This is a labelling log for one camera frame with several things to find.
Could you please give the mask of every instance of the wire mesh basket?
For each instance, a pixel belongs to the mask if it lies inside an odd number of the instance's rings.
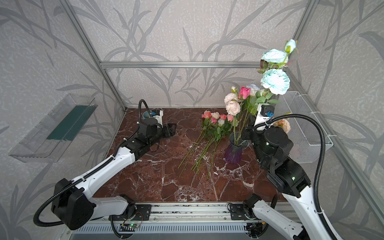
[[[277,117],[287,113],[303,114],[313,118],[319,123],[313,110],[297,91],[286,92],[284,95],[279,96],[279,103],[275,106],[274,116]],[[292,160],[297,163],[316,161],[320,154],[320,136],[315,126],[309,121],[301,118],[289,118],[288,122],[291,126],[291,131],[289,131],[288,137],[294,143],[290,152]],[[325,150],[327,151],[333,146],[333,142],[328,137],[328,133],[323,127],[322,129],[325,135]]]

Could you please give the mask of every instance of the marble tabletop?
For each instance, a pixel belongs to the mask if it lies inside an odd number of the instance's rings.
[[[256,193],[263,200],[271,201],[278,194],[268,181],[265,171],[260,169],[250,146],[244,149],[239,164],[224,161],[224,152],[229,144],[223,139],[215,154],[214,165],[207,177],[209,164],[203,160],[201,172],[197,175],[191,167],[202,152],[204,144],[189,160],[187,167],[179,177],[182,168],[178,168],[189,147],[197,140],[202,123],[202,108],[163,109],[163,124],[177,123],[176,135],[161,139],[152,151],[135,163],[121,170],[107,181],[94,197],[114,197],[126,194],[136,202],[235,202],[246,200]],[[210,109],[225,114],[225,109]],[[128,109],[112,144],[109,154],[129,136],[137,127],[138,110]],[[279,201],[285,201],[279,194]]]

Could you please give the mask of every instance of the wall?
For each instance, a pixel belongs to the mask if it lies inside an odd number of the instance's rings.
[[[118,130],[122,108],[107,88],[58,1],[0,3],[0,235],[2,239],[54,239],[58,227],[32,222],[62,178],[100,162]],[[68,93],[98,104],[57,163],[23,163],[10,156]],[[49,209],[41,217],[57,221]]]
[[[289,67],[382,197],[383,13],[378,0],[320,1]],[[384,239],[338,159],[327,155],[320,202],[335,228],[344,239]],[[303,166],[313,172],[315,164]]]
[[[259,61],[291,39],[307,0],[70,0],[102,61]],[[222,107],[254,69],[110,69],[127,106]]]

